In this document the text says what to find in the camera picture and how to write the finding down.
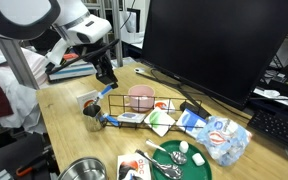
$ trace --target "wooden desk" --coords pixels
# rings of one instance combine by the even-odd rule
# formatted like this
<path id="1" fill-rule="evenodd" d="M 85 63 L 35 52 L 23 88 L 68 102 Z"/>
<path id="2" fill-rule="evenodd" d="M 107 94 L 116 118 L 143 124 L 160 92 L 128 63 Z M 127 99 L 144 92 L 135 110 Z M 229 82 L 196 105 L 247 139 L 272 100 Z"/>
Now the wooden desk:
<path id="1" fill-rule="evenodd" d="M 155 89 L 156 96 L 183 98 L 172 88 L 136 75 L 135 67 L 147 68 L 134 63 L 115 70 L 119 88 L 111 91 L 111 94 L 124 95 L 133 85 L 149 84 Z M 250 128 L 247 129 L 253 133 L 253 138 L 245 153 L 228 167 L 219 166 L 203 145 L 183 132 L 170 131 L 163 138 L 150 129 L 105 127 L 99 132 L 88 132 L 83 124 L 76 96 L 93 89 L 101 91 L 104 87 L 95 76 L 88 76 L 37 91 L 40 109 L 61 171 L 76 159 L 95 156 L 105 164 L 109 178 L 114 180 L 117 175 L 117 156 L 134 153 L 138 148 L 152 156 L 154 149 L 145 145 L 146 138 L 150 138 L 157 144 L 174 139 L 188 141 L 207 157 L 213 179 L 288 179 L 288 157 L 283 146 L 262 137 Z M 247 120 L 228 112 L 208 97 L 195 98 L 202 100 L 203 107 L 211 114 L 228 117 L 246 127 Z M 107 97 L 101 100 L 101 106 L 103 112 L 108 112 Z"/>

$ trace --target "cable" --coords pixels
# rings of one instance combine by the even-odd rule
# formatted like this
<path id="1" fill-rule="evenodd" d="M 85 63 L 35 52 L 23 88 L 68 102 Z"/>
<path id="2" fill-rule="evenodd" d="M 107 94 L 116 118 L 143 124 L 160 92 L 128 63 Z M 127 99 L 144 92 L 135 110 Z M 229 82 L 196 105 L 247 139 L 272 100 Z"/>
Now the cable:
<path id="1" fill-rule="evenodd" d="M 134 6 L 134 3 L 135 3 L 136 0 L 133 0 L 133 3 L 132 3 L 132 6 L 131 6 L 131 9 L 133 9 L 133 6 Z M 127 23 L 127 21 L 130 19 L 132 13 L 130 12 L 130 15 L 128 15 L 128 18 L 125 20 L 124 24 L 120 27 L 120 29 L 122 29 L 125 24 Z"/>
<path id="2" fill-rule="evenodd" d="M 108 45 L 102 47 L 102 48 L 99 49 L 99 50 L 96 50 L 96 51 L 87 53 L 87 54 L 85 54 L 85 55 L 79 56 L 79 57 L 77 57 L 77 58 L 75 58 L 75 59 L 73 59 L 73 60 L 71 60 L 71 61 L 69 61 L 69 62 L 66 62 L 66 63 L 63 64 L 62 66 L 60 66 L 60 67 L 58 67 L 58 68 L 55 68 L 55 69 L 53 69 L 53 70 L 51 70 L 51 71 L 46 71 L 45 73 L 48 74 L 48 75 L 54 74 L 54 73 L 56 73 L 56 72 L 64 69 L 65 67 L 67 67 L 67 66 L 69 66 L 69 65 L 71 65 L 71 64 L 75 63 L 76 61 L 79 61 L 79 60 L 81 60 L 81 59 L 83 59 L 83 58 L 88 59 L 88 58 L 93 58 L 93 57 L 95 57 L 95 56 L 98 56 L 98 55 L 100 55 L 101 53 L 107 51 L 108 49 L 113 48 L 118 42 L 119 42 L 119 39 L 116 39 L 116 40 L 112 41 L 111 43 L 109 43 Z"/>
<path id="3" fill-rule="evenodd" d="M 156 70 L 156 69 L 154 69 L 154 68 L 151 69 L 151 74 L 152 74 L 153 77 L 156 79 L 156 81 L 164 84 L 165 81 L 159 80 L 159 79 L 155 76 L 155 74 L 153 73 L 153 71 L 155 71 L 155 70 Z M 193 99 L 191 96 L 188 95 L 188 93 L 191 93 L 191 92 L 182 90 L 182 88 L 179 87 L 179 86 L 180 86 L 179 84 L 172 84 L 172 83 L 167 82 L 166 85 L 168 85 L 168 86 L 170 86 L 170 87 L 172 87 L 172 88 L 180 91 L 182 94 L 183 94 L 183 92 L 184 92 L 183 95 L 184 95 L 188 100 L 190 100 L 190 101 L 196 106 L 196 100 Z M 222 106 L 222 107 L 223 107 L 224 109 L 226 109 L 227 111 L 229 111 L 229 112 L 231 112 L 231 113 L 233 113 L 233 114 L 235 114 L 235 115 L 237 115 L 237 116 L 240 116 L 240 117 L 242 117 L 242 118 L 244 118 L 244 119 L 246 119 L 246 120 L 248 120 L 248 121 L 250 120 L 249 118 L 247 118 L 247 117 L 245 117 L 245 116 L 242 116 L 242 115 L 240 115 L 240 114 L 238 114 L 238 113 L 236 113 L 236 112 L 228 109 L 227 107 L 223 106 L 222 104 L 220 104 L 219 102 L 217 102 L 215 99 L 213 99 L 211 96 L 209 96 L 209 95 L 207 95 L 207 94 L 204 94 L 204 93 L 197 93 L 197 94 L 203 95 L 203 96 L 208 96 L 211 100 L 213 100 L 213 101 L 214 101 L 215 103 L 217 103 L 218 105 Z"/>
<path id="4" fill-rule="evenodd" d="M 236 112 L 228 109 L 228 108 L 225 107 L 223 104 L 221 104 L 221 103 L 219 103 L 218 101 L 216 101 L 215 99 L 213 99 L 211 96 L 208 96 L 208 97 L 209 97 L 211 100 L 213 100 L 216 104 L 218 104 L 218 105 L 220 105 L 222 108 L 226 109 L 227 111 L 229 111 L 229 112 L 231 112 L 231 113 L 233 113 L 233 114 L 235 114 L 235 115 L 237 115 L 237 116 L 240 116 L 240 117 L 246 119 L 247 121 L 250 120 L 249 118 L 247 118 L 247 117 L 245 117 L 245 116 L 242 116 L 242 115 L 240 115 L 240 114 L 238 114 L 238 113 L 236 113 Z"/>
<path id="5" fill-rule="evenodd" d="M 157 78 L 157 76 L 154 74 L 154 72 L 153 71 L 158 71 L 157 69 L 155 69 L 155 68 L 153 68 L 153 69 L 151 69 L 151 74 L 152 74 L 152 76 L 155 78 L 155 79 L 157 79 L 158 81 L 160 81 L 158 78 Z M 179 85 L 181 85 L 181 84 L 172 84 L 172 83 L 169 83 L 169 84 L 171 84 L 172 85 L 172 88 L 174 88 L 174 89 L 176 89 L 176 90 L 179 90 Z M 186 93 L 190 93 L 190 94 L 198 94 L 198 95 L 202 95 L 202 96 L 207 96 L 206 94 L 204 94 L 204 93 L 199 93 L 199 92 L 190 92 L 190 91 L 185 91 Z"/>

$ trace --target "computer monitor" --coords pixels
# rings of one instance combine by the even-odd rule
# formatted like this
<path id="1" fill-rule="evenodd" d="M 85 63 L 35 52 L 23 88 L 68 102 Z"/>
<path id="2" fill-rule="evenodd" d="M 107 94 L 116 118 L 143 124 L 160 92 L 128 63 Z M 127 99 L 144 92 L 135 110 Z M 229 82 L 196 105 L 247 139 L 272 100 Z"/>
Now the computer monitor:
<path id="1" fill-rule="evenodd" d="M 288 0 L 151 0 L 143 62 L 243 109 L 288 32 Z"/>

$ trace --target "green container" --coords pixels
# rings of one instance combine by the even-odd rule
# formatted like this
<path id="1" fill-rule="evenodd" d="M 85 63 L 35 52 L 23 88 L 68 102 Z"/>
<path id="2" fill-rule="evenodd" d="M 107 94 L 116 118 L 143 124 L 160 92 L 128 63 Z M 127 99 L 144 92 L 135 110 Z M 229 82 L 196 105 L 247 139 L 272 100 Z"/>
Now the green container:
<path id="1" fill-rule="evenodd" d="M 167 141 L 160 146 L 166 149 L 168 152 L 172 151 L 179 151 L 181 141 L 178 140 L 172 140 Z M 200 153 L 203 157 L 205 163 L 202 166 L 196 166 L 194 163 L 192 156 L 196 153 Z M 189 144 L 189 149 L 187 153 L 185 153 L 187 156 L 187 162 L 183 165 L 178 165 L 183 170 L 183 177 L 181 180 L 211 180 L 212 179 L 212 171 L 210 168 L 210 165 L 205 158 L 205 156 L 202 154 L 201 151 L 199 151 L 195 146 Z M 157 162 L 161 164 L 175 164 L 171 157 L 161 150 L 157 149 L 153 154 L 153 159 L 155 159 Z M 152 175 L 155 180 L 167 180 L 168 178 L 161 173 L 156 167 L 152 167 Z"/>

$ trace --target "snack bag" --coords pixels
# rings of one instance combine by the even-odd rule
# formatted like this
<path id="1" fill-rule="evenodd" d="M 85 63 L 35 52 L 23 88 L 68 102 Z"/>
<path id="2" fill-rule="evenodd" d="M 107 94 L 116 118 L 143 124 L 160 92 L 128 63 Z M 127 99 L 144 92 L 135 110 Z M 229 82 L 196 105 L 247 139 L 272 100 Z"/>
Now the snack bag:
<path id="1" fill-rule="evenodd" d="M 250 142 L 252 134 L 234 121 L 211 116 L 197 135 L 212 158 L 221 166 L 229 166 L 239 159 Z"/>

